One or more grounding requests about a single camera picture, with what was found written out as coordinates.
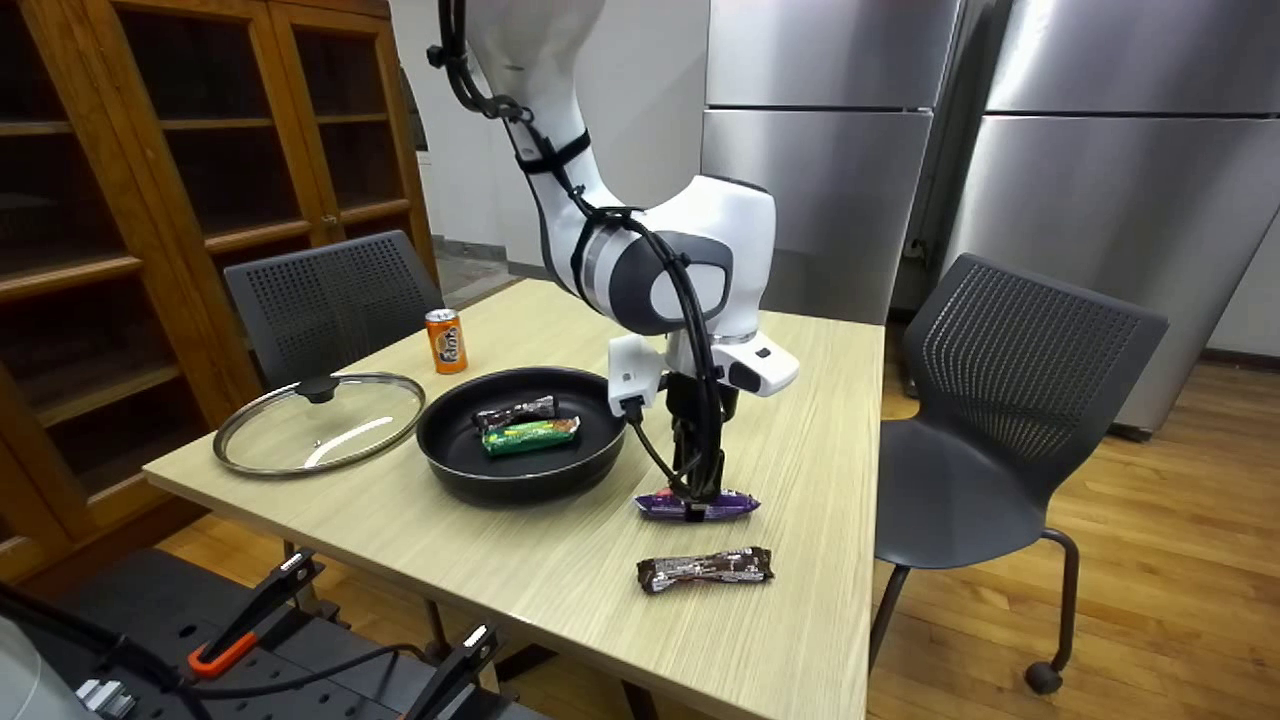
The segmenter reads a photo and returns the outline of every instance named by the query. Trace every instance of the pan lid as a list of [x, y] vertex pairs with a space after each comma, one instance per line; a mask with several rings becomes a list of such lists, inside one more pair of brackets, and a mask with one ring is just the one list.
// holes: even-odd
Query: pan lid
[[392, 370], [314, 375], [242, 405], [211, 453], [240, 474], [314, 474], [403, 439], [422, 399], [414, 378]]

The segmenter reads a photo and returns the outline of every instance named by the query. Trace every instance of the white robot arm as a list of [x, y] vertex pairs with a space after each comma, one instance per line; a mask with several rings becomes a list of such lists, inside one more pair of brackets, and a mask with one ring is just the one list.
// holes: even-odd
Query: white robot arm
[[[656, 207], [628, 207], [607, 190], [573, 89], [601, 6], [602, 0], [441, 0], [444, 43], [432, 62], [446, 69], [471, 113], [503, 118], [561, 286], [635, 337], [672, 337], [665, 357], [635, 337], [616, 339], [607, 387], [628, 417], [665, 378], [674, 417], [668, 474], [685, 500], [702, 505], [719, 492], [719, 420], [732, 394], [773, 394], [798, 370], [760, 333], [776, 207], [766, 190], [713, 174]], [[471, 85], [467, 50], [492, 94]]]

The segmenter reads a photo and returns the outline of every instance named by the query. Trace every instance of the refrigerator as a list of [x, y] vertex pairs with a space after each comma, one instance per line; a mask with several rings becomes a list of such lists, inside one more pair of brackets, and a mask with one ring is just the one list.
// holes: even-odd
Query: refrigerator
[[965, 0], [713, 0], [702, 174], [776, 194], [766, 307], [882, 325]]
[[1167, 314], [1115, 430], [1153, 437], [1280, 205], [1277, 0], [1012, 0], [944, 259]]

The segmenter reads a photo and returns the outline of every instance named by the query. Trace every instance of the wooden floor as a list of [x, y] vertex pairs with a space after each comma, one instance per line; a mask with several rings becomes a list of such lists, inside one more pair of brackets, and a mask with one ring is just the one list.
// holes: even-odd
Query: wooden floor
[[[908, 412], [889, 378], [882, 417]], [[1053, 524], [1082, 548], [1066, 685], [1032, 694], [1019, 678], [1053, 652], [1059, 589], [1056, 548], [1029, 548], [911, 574], [869, 717], [1280, 717], [1280, 370], [1198, 362], [1167, 424], [1146, 443], [1108, 439], [1056, 494]], [[242, 585], [281, 558], [272, 536], [214, 514], [163, 548]], [[327, 564], [319, 595], [368, 639], [428, 639], [418, 595], [380, 574]], [[565, 659], [503, 692], [565, 720], [624, 717], [607, 677]]]

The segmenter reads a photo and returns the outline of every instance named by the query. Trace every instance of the chair leg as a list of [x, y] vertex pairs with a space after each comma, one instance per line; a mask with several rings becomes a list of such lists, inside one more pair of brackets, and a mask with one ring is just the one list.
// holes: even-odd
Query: chair leg
[[1063, 595], [1059, 595], [1059, 619], [1056, 619], [1056, 652], [1053, 659], [1038, 659], [1029, 668], [1029, 686], [1047, 694], [1063, 686], [1063, 668], [1073, 659], [1073, 639], [1074, 639], [1074, 589], [1080, 589], [1080, 548], [1066, 531], [1042, 526], [1042, 539], [1063, 548]]
[[894, 595], [903, 590], [908, 574], [911, 574], [908, 564], [890, 564], [890, 574], [889, 574], [889, 585], [881, 590], [881, 607], [874, 607], [874, 624], [870, 624], [870, 668], [874, 668], [874, 654], [881, 654]]

